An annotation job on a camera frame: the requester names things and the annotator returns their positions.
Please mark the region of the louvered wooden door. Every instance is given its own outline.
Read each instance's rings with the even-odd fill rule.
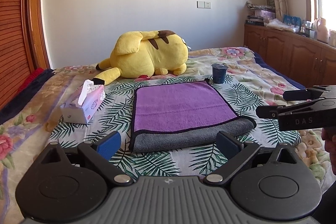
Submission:
[[[34,70],[22,9],[24,0],[0,0],[0,109]]]

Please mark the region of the cabinet handle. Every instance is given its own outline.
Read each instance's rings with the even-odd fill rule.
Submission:
[[[319,69],[319,72],[322,71],[322,63],[323,63],[323,60],[320,60],[320,69]]]
[[[317,65],[317,58],[315,58],[314,69],[316,69],[316,65]]]

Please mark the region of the light switch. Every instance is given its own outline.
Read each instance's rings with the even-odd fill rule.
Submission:
[[[197,8],[205,8],[204,1],[197,1]]]

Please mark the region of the yellow stuffed animal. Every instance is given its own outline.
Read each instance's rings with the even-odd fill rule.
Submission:
[[[110,58],[101,61],[97,70],[105,70],[93,78],[95,85],[108,85],[118,77],[141,75],[181,75],[186,70],[188,48],[172,31],[127,32],[115,44]]]

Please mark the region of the stack of books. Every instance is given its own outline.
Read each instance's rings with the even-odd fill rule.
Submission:
[[[264,18],[258,16],[247,16],[246,24],[264,26]]]

